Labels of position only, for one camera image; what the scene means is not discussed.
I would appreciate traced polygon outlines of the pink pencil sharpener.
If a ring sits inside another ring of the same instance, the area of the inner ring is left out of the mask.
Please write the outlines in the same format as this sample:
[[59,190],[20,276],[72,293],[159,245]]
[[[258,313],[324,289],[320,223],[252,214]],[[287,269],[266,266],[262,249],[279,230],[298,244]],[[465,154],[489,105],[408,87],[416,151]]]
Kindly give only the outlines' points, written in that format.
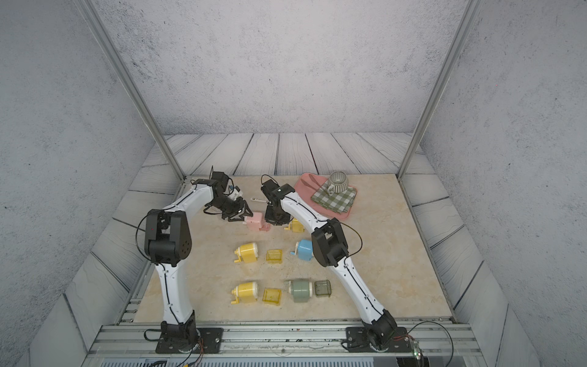
[[260,212],[253,212],[250,217],[245,217],[245,224],[249,230],[261,232],[264,230],[264,215]]

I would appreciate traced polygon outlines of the yellow tray row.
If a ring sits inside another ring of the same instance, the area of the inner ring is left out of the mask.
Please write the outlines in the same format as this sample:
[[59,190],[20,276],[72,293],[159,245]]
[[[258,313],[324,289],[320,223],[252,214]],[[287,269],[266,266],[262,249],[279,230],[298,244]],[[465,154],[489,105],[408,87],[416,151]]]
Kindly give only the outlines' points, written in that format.
[[281,264],[283,262],[283,252],[281,249],[269,249],[266,252],[265,259],[270,264]]
[[264,304],[279,306],[281,304],[282,291],[276,288],[265,288],[262,296]]

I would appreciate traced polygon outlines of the yellow tray front row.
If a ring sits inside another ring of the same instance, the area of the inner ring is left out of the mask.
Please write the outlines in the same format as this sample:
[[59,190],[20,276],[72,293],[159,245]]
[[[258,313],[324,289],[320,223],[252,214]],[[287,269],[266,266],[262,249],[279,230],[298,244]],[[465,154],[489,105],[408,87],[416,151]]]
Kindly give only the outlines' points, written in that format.
[[265,288],[262,296],[264,304],[279,306],[281,304],[282,291],[276,288]]

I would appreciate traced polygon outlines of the yellow sharpener front row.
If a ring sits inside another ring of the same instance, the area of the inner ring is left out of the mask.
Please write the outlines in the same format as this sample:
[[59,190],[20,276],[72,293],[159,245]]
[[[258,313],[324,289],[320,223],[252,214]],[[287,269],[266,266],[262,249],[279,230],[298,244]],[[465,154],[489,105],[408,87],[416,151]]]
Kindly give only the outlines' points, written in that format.
[[232,296],[234,299],[231,304],[252,303],[258,300],[258,282],[251,281],[241,283],[232,289]]

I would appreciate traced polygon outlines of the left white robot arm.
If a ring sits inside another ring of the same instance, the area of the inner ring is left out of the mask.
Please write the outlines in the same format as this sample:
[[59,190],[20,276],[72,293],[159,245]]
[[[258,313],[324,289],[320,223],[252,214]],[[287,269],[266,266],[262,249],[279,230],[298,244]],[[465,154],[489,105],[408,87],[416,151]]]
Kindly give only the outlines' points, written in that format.
[[143,219],[144,255],[156,267],[164,306],[157,354],[189,354],[201,346],[185,265],[193,246],[189,220],[211,207],[228,222],[243,222],[253,216],[232,178],[211,171],[207,179],[194,180],[192,188],[179,199],[162,209],[150,210]]

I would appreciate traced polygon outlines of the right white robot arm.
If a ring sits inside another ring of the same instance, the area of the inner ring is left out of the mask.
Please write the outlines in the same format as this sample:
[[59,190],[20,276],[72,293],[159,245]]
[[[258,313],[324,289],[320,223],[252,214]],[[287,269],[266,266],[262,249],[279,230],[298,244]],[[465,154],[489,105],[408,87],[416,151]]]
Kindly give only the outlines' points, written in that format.
[[313,258],[339,278],[359,311],[365,328],[363,346],[377,352],[387,351],[397,335],[397,322],[356,269],[343,231],[344,224],[316,212],[289,184],[280,185],[268,179],[261,183],[261,192],[268,201],[266,222],[284,226],[295,219],[310,233]]

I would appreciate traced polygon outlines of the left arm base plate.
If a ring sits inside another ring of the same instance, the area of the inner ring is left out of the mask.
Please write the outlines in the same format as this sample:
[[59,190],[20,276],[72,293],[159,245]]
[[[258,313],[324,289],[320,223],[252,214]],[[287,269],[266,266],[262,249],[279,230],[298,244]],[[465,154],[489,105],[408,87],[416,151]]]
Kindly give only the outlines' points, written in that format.
[[163,333],[157,341],[157,354],[188,354],[196,355],[219,354],[223,342],[224,329],[220,327],[198,327],[195,336],[165,336]]

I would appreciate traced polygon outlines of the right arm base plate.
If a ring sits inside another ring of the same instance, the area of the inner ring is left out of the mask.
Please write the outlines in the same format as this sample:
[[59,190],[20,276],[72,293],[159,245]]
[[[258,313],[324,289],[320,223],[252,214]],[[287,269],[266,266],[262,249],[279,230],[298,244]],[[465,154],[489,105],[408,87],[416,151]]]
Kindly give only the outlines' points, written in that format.
[[367,327],[347,327],[341,344],[350,353],[411,353],[413,347],[407,333],[405,327],[383,336]]

